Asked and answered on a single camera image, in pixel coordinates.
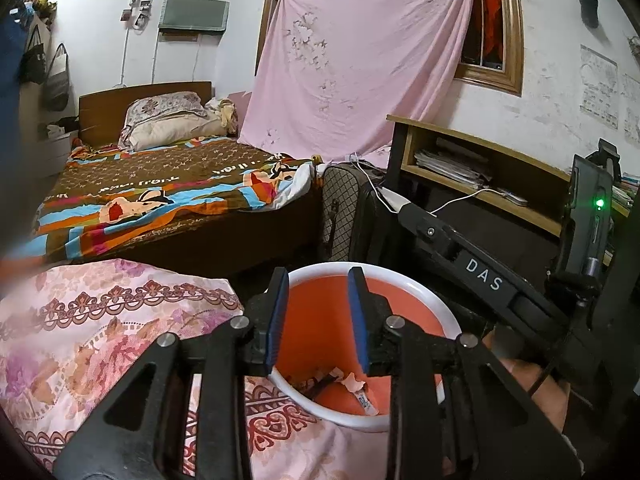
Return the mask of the right hand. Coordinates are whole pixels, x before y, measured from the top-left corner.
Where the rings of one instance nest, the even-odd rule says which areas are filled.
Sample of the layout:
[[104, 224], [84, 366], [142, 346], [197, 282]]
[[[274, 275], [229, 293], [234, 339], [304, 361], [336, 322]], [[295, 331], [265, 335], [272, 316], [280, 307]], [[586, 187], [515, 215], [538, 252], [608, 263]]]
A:
[[[541, 376], [542, 369], [537, 364], [504, 358], [498, 354], [496, 357], [525, 390], [532, 388]], [[570, 400], [570, 384], [556, 382], [547, 376], [533, 393], [532, 399], [555, 426], [555, 429], [562, 432], [566, 422], [568, 400]]]

